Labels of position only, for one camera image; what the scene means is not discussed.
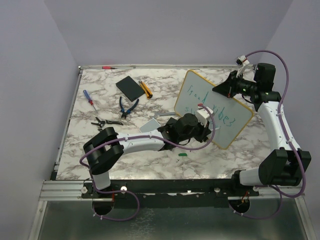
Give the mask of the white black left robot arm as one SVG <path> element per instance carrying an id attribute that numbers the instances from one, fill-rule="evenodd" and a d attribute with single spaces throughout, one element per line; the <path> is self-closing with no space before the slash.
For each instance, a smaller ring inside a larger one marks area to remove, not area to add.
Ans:
<path id="1" fill-rule="evenodd" d="M 93 179 L 93 191 L 106 197 L 111 190 L 109 171 L 124 155 L 143 151 L 170 151 L 180 148 L 195 151 L 205 148 L 215 134 L 210 129 L 213 115 L 198 110 L 186 113 L 179 119 L 170 118 L 155 130 L 143 133 L 118 133 L 107 127 L 83 145 L 89 173 Z"/>

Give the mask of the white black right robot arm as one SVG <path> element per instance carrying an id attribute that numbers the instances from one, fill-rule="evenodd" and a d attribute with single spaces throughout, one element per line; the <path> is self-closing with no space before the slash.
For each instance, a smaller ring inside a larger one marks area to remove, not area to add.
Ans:
<path id="1" fill-rule="evenodd" d="M 311 162 L 311 154 L 301 149 L 291 133 L 280 93 L 273 91 L 275 73 L 274 65 L 259 63 L 253 81 L 234 70 L 226 81 L 212 89 L 227 98 L 237 94 L 249 97 L 263 121 L 270 144 L 271 153 L 259 167 L 241 170 L 239 178 L 230 182 L 229 189 L 236 196 L 246 192 L 248 186 L 298 186 Z"/>

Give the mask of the green marker cap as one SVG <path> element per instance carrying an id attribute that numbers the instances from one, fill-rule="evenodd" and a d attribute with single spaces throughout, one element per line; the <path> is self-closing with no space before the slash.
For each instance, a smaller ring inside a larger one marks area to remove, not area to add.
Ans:
<path id="1" fill-rule="evenodd" d="M 179 157 L 186 157 L 186 156 L 188 156 L 188 155 L 187 155 L 187 153 L 179 153 L 178 156 L 179 156 Z"/>

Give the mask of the yellow framed whiteboard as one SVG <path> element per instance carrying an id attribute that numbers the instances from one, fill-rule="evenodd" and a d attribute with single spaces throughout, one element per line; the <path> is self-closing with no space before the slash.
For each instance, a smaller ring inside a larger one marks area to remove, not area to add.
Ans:
<path id="1" fill-rule="evenodd" d="M 213 110 L 214 122 L 220 129 L 215 131 L 213 142 L 226 150 L 240 132 L 250 122 L 254 112 L 234 98 L 227 98 L 213 92 L 215 85 L 193 70 L 185 74 L 174 111 L 179 116 L 195 114 L 198 104 L 202 103 Z"/>

